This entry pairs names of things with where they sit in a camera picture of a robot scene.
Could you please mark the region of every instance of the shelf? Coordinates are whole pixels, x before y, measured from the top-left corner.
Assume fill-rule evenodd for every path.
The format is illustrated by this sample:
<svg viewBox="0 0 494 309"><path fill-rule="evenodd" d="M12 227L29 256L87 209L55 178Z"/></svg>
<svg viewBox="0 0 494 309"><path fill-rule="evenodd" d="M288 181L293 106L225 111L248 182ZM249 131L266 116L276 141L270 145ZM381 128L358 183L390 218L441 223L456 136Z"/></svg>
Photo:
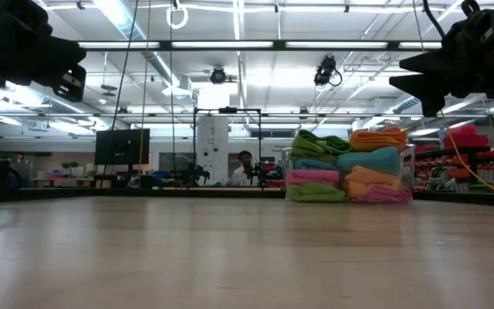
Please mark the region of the shelf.
<svg viewBox="0 0 494 309"><path fill-rule="evenodd" d="M491 150L491 147L488 147L488 146L485 146L485 147L459 147L459 153L461 153L461 154L478 153L478 152L485 152L485 151L489 151L489 150ZM422 159L422 158L439 157L442 155L456 155L456 152L455 152L454 148L431 150L431 151L425 151L422 153L415 154L415 158Z"/></svg>

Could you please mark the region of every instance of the man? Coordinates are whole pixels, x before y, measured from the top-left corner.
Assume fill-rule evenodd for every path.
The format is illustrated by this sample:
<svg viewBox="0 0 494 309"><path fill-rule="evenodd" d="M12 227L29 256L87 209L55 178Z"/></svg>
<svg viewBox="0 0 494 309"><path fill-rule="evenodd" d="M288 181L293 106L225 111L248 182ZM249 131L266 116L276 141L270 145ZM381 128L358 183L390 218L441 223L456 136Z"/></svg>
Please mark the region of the man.
<svg viewBox="0 0 494 309"><path fill-rule="evenodd" d="M253 166L251 165L252 154L244 150L239 153L238 159L241 162L241 167L236 169L232 174L232 185L250 186L258 185L258 177L253 177Z"/></svg>

